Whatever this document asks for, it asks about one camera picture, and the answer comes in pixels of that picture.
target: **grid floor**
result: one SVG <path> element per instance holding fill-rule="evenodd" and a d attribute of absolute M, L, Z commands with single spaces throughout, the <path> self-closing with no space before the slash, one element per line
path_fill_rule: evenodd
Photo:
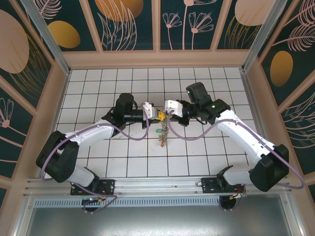
<path fill-rule="evenodd" d="M 138 104 L 149 101 L 162 109 L 165 100 L 190 101 L 186 87 L 202 82 L 212 99 L 222 99 L 255 130 L 252 113 L 238 68 L 144 68 L 72 70 L 57 129 L 62 133 L 82 129 L 104 116 L 123 92 L 131 92 Z M 188 127 L 172 123 L 186 137 L 196 137 L 209 125 L 197 121 Z M 183 141 L 171 132 L 161 148 L 156 130 L 133 141 L 123 135 L 79 150 L 77 164 L 100 177 L 163 177 L 215 175 L 227 165 L 247 165 L 245 152 L 218 129 L 197 141 Z M 134 124 L 125 130 L 139 138 L 145 130 Z"/>

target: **white tile floor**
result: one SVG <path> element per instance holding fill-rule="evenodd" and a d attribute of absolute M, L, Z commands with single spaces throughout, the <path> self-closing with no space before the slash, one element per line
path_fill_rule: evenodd
<path fill-rule="evenodd" d="M 122 92 L 131 92 L 138 104 L 149 101 L 162 107 L 167 99 L 189 101 L 186 87 L 202 82 L 212 99 L 222 99 L 255 130 L 252 113 L 237 68 L 154 68 L 73 70 L 57 129 L 79 130 L 104 116 Z M 172 123 L 182 136 L 196 137 L 209 125 L 191 121 L 188 127 Z M 218 129 L 197 141 L 183 141 L 169 134 L 168 146 L 160 147 L 153 124 L 148 138 L 140 142 L 117 135 L 80 150 L 77 164 L 100 177 L 163 177 L 215 175 L 227 165 L 247 165 L 241 148 Z M 139 138 L 141 124 L 125 132 Z"/>

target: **vent grille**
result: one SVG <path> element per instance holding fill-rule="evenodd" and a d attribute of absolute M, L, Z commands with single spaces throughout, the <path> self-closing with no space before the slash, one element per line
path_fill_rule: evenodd
<path fill-rule="evenodd" d="M 80 199 L 37 199 L 34 208 L 73 208 L 82 207 Z M 111 199 L 95 202 L 86 207 L 103 206 Z M 109 207 L 175 207 L 175 206 L 214 206 L 218 205 L 218 196 L 205 197 L 159 197 L 159 198 L 118 198 Z"/>

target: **flower illustration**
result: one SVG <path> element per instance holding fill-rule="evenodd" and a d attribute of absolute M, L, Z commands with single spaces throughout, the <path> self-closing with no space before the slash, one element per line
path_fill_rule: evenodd
<path fill-rule="evenodd" d="M 189 14 L 189 24 L 192 32 L 191 49 L 193 50 L 193 39 L 195 33 L 202 33 L 213 30 L 211 13 L 200 13 L 196 18 L 196 12 Z"/>
<path fill-rule="evenodd" d="M 171 47 L 171 50 L 173 50 L 172 43 L 171 43 L 171 37 L 169 34 L 169 29 L 172 27 L 177 27 L 182 25 L 182 21 L 180 21 L 180 17 L 178 16 L 178 13 L 170 13 L 169 15 L 167 13 L 163 14 L 163 20 L 165 22 L 165 25 L 167 27 L 168 32 L 168 41 L 169 46 Z"/>
<path fill-rule="evenodd" d="M 0 127 L 10 126 L 10 119 L 13 112 L 14 103 L 8 99 L 7 105 L 3 98 L 0 98 Z"/>
<path fill-rule="evenodd" d="M 17 133 L 19 133 L 23 136 L 26 136 L 26 134 L 23 134 L 22 132 L 14 129 L 10 126 L 10 120 L 11 120 L 12 113 L 13 113 L 13 107 L 14 107 L 13 101 L 8 99 L 7 104 L 6 104 L 5 100 L 3 98 L 0 98 L 0 127 L 12 129 L 13 131 L 15 131 Z M 23 147 L 23 145 L 18 144 L 12 140 L 6 139 L 5 137 L 0 136 L 0 139 L 7 142 L 7 143 L 18 146 L 20 148 Z"/>
<path fill-rule="evenodd" d="M 215 3 L 217 0 L 184 0 L 184 4 L 186 6 L 193 6 L 193 5 L 207 5 L 207 4 L 212 4 Z"/>

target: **yellow object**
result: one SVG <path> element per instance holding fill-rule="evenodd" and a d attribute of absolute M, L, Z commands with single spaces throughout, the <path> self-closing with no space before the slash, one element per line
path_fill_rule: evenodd
<path fill-rule="evenodd" d="M 275 0 L 238 0 L 235 5 L 236 20 L 244 26 L 264 23 Z"/>
<path fill-rule="evenodd" d="M 158 118 L 157 118 L 158 120 L 164 120 L 166 117 L 167 115 L 164 112 L 162 111 L 158 112 Z"/>
<path fill-rule="evenodd" d="M 0 10 L 0 68 L 9 73 L 20 73 L 29 61 L 29 41 L 20 23 Z"/>
<path fill-rule="evenodd" d="M 112 21 L 127 21 L 129 17 L 128 9 L 134 18 L 140 15 L 143 9 L 143 0 L 95 0 L 101 13 Z"/>
<path fill-rule="evenodd" d="M 270 79 L 271 82 L 281 87 L 286 84 L 293 70 L 293 58 L 286 51 L 278 52 L 271 62 Z"/>
<path fill-rule="evenodd" d="M 48 25 L 51 34 L 59 46 L 64 48 L 75 48 L 80 44 L 78 31 L 65 21 L 54 21 Z"/>

